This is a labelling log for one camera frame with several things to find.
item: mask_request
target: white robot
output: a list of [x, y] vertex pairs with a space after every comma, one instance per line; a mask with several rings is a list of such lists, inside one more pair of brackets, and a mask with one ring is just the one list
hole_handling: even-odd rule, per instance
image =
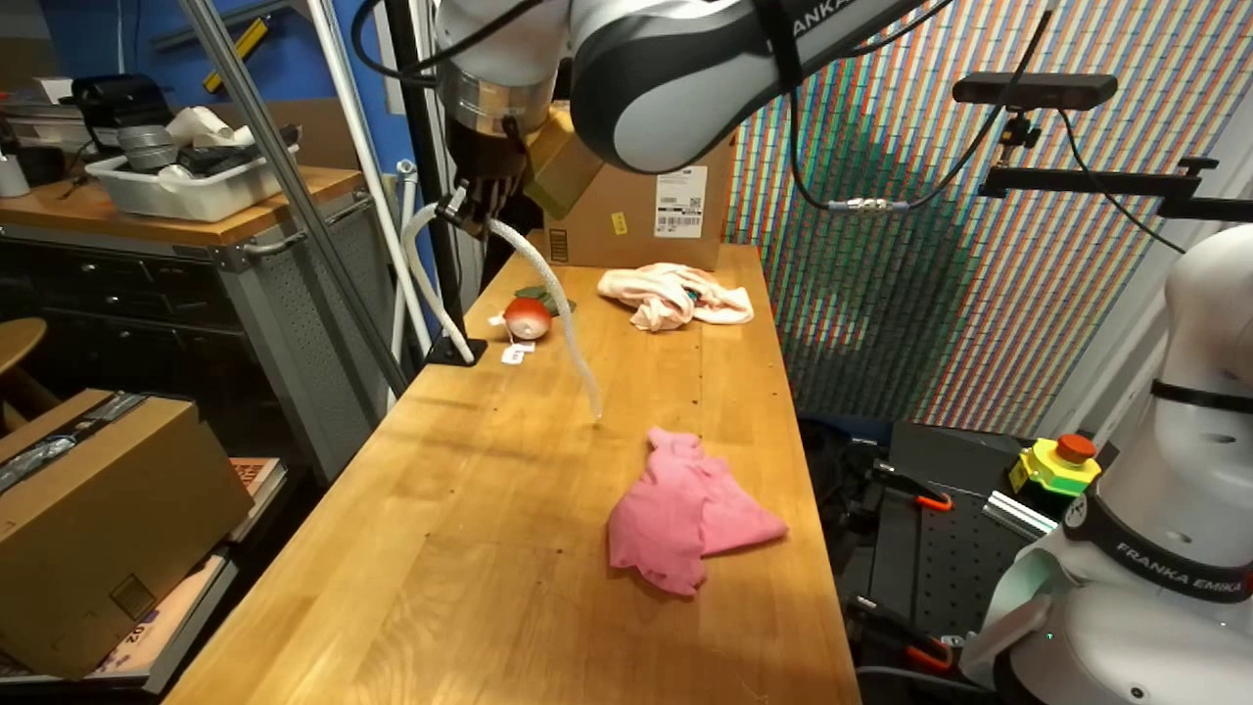
[[[583, 145], [634, 172], [709, 153], [756, 106], [842, 59], [920, 0], [525, 0], [454, 51], [439, 90], [458, 129], [517, 141], [572, 55]], [[517, 0], [442, 0], [458, 47]], [[1155, 423], [1089, 501], [1002, 576], [963, 674], [1006, 701], [1253, 697], [1253, 227], [1206, 239], [1171, 274]]]

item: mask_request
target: white cloth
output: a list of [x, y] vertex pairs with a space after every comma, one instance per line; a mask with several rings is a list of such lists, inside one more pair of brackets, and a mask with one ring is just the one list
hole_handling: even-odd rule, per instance
[[607, 270], [595, 286], [603, 298], [634, 309], [638, 329], [681, 329], [689, 321], [736, 325], [752, 321], [748, 290], [720, 286], [709, 270], [681, 262], [650, 262], [638, 270]]

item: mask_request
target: workbench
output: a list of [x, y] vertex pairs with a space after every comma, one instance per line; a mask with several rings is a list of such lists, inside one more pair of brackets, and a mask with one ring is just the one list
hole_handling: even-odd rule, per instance
[[[521, 364], [427, 368], [298, 537], [200, 650], [168, 701], [807, 705], [858, 701], [783, 353], [748, 247], [713, 274], [756, 321], [638, 333], [556, 266], [607, 400], [591, 419], [560, 325]], [[466, 313], [474, 337], [513, 259]], [[697, 599], [607, 568], [607, 517], [642, 474], [646, 431], [705, 454], [787, 521], [787, 541], [705, 560]]]
[[[302, 168], [388, 321], [392, 282], [348, 168]], [[47, 317], [39, 380], [192, 396], [235, 454], [333, 482], [384, 411], [384, 376], [282, 196], [219, 223], [137, 219], [98, 184], [0, 200], [0, 317]]]

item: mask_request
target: pink towel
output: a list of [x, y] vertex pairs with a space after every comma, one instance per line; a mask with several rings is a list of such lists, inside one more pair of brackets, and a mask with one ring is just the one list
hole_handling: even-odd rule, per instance
[[611, 513], [611, 568], [634, 568], [670, 595], [697, 595], [701, 556], [771, 544], [787, 525], [705, 458], [697, 435], [650, 431], [650, 462]]

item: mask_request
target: cable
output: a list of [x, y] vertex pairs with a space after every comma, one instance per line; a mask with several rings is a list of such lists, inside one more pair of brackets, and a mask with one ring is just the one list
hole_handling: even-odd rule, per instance
[[470, 51], [474, 43], [497, 35], [505, 24], [513, 24], [517, 16], [525, 16], [525, 12], [536, 8], [536, 4], [544, 4], [544, 0], [517, 0], [517, 4], [513, 4], [509, 12], [501, 12], [497, 20], [482, 24], [478, 31], [470, 31], [466, 39], [458, 39], [454, 47], [419, 59], [419, 67], [411, 67], [411, 71], [388, 67], [388, 63], [380, 63], [380, 59], [372, 59], [372, 55], [364, 51], [364, 24], [368, 24], [368, 16], [380, 8], [380, 0], [360, 0], [360, 4], [356, 4], [348, 39], [352, 39], [352, 55], [356, 55], [368, 71], [388, 74], [388, 78], [399, 78], [399, 82], [423, 82], [423, 86], [431, 86], [431, 74], [423, 74], [427, 67], [439, 67], [439, 63]]
[[1092, 168], [1089, 168], [1089, 161], [1085, 161], [1085, 153], [1081, 153], [1081, 141], [1077, 141], [1077, 133], [1073, 133], [1069, 114], [1057, 110], [1057, 118], [1061, 118], [1061, 125], [1065, 125], [1069, 157], [1073, 157], [1073, 165], [1089, 176], [1089, 184], [1092, 184], [1136, 231], [1143, 231], [1143, 235], [1155, 239], [1159, 247], [1183, 255], [1183, 247], [1179, 247], [1175, 239], [1167, 239], [1163, 231], [1155, 231], [1155, 227], [1147, 227], [1143, 219], [1136, 219], [1136, 212], [1124, 208], [1124, 200], [1116, 200], [1112, 192], [1104, 192], [1104, 188], [1096, 184], [1096, 176], [1092, 176]]
[[873, 51], [905, 39], [908, 31], [924, 27], [924, 24], [928, 24], [932, 16], [940, 16], [948, 4], [951, 4], [951, 0], [940, 0], [940, 4], [932, 4], [928, 12], [920, 12], [912, 24], [897, 27], [893, 35], [865, 39], [865, 43], [842, 51], [838, 59], [873, 55]]
[[936, 678], [936, 674], [901, 670], [901, 666], [858, 666], [858, 678], [897, 678], [897, 682], [920, 682], [920, 685], [936, 685], [936, 689], [991, 697], [991, 689], [979, 689], [975, 682]]
[[[1006, 82], [1006, 90], [1014, 90], [1014, 82], [1022, 78], [1026, 63], [1034, 59], [1034, 51], [1042, 47], [1045, 39], [1045, 27], [1053, 20], [1053, 8], [1042, 12], [1042, 20], [1034, 24], [1034, 35]], [[916, 212], [916, 208], [928, 208], [932, 200], [944, 196], [944, 188], [971, 165], [971, 157], [983, 149], [987, 133], [995, 129], [1002, 106], [987, 110], [975, 141], [955, 157], [955, 165], [940, 176], [940, 184], [916, 200], [885, 200], [885, 196], [854, 196], [854, 200], [822, 200], [807, 188], [803, 180], [803, 168], [799, 168], [799, 90], [787, 90], [787, 110], [791, 110], [791, 125], [787, 125], [787, 161], [791, 161], [791, 180], [795, 180], [795, 192], [818, 208], [818, 212], [842, 212], [842, 215], [901, 215], [901, 212]]]

